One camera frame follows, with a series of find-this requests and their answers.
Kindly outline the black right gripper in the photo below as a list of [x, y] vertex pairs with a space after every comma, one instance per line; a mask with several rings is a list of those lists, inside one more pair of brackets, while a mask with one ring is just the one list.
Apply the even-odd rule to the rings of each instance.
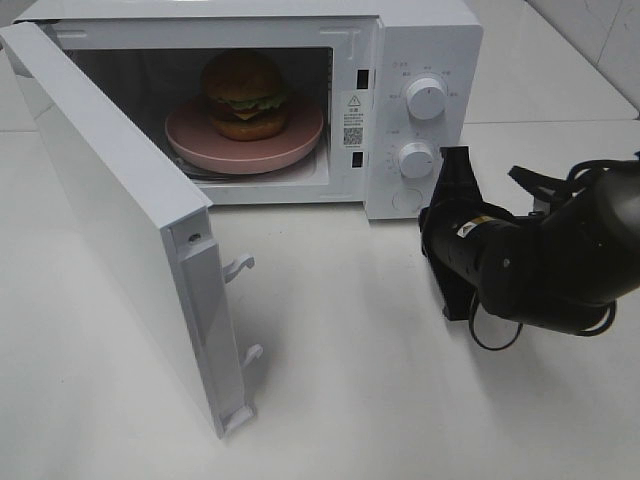
[[420, 214], [422, 252], [449, 321], [472, 318], [475, 301], [502, 309], [489, 292], [509, 279], [515, 217], [483, 201], [467, 146], [441, 147], [442, 166], [430, 206]]

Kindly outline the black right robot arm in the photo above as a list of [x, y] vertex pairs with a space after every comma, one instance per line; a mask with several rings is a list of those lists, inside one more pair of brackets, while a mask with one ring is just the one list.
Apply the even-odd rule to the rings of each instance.
[[563, 178], [515, 166], [534, 200], [517, 216], [483, 198], [467, 147], [441, 154], [419, 230], [446, 319], [473, 324], [484, 310], [579, 337], [608, 330], [639, 286], [638, 161], [588, 160]]

